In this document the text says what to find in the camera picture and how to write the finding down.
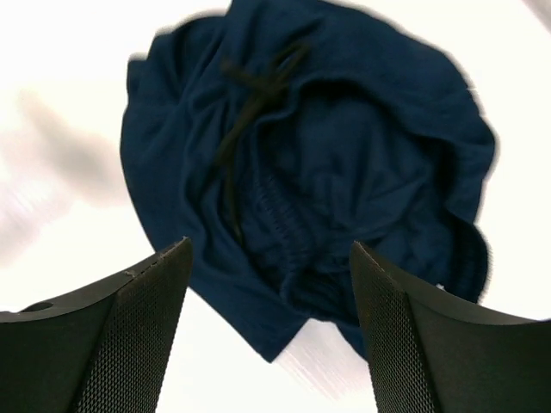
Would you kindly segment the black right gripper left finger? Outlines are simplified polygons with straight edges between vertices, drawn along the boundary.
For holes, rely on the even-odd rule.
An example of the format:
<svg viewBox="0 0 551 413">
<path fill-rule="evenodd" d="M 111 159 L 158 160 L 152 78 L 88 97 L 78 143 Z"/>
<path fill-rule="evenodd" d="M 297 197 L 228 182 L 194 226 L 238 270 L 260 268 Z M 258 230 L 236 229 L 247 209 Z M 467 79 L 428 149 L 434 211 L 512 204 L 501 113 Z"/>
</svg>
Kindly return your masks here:
<svg viewBox="0 0 551 413">
<path fill-rule="evenodd" d="M 3 312 L 2 411 L 153 412 L 192 261 L 186 238 L 88 286 Z"/>
</svg>

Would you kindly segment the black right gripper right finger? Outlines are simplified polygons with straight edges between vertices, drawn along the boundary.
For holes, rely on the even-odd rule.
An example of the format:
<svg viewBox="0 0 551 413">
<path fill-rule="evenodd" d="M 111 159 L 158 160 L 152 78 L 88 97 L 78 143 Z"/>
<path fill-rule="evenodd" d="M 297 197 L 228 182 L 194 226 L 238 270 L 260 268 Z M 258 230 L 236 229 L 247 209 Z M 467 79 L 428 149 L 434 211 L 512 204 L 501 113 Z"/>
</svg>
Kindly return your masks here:
<svg viewBox="0 0 551 413">
<path fill-rule="evenodd" d="M 549 321 L 458 298 L 362 243 L 350 272 L 378 411 L 549 411 Z"/>
</svg>

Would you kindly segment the navy blue shorts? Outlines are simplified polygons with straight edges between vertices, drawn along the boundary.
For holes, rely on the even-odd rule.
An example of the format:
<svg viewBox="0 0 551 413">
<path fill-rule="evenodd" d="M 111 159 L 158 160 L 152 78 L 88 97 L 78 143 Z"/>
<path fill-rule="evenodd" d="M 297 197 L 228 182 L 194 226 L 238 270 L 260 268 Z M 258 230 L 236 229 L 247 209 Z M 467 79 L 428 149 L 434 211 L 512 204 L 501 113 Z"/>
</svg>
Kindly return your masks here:
<svg viewBox="0 0 551 413">
<path fill-rule="evenodd" d="M 355 241 L 476 301 L 494 150 L 443 52 L 333 3 L 235 1 L 127 66 L 121 163 L 145 234 L 191 238 L 191 288 L 266 361 L 311 318 L 363 351 Z"/>
</svg>

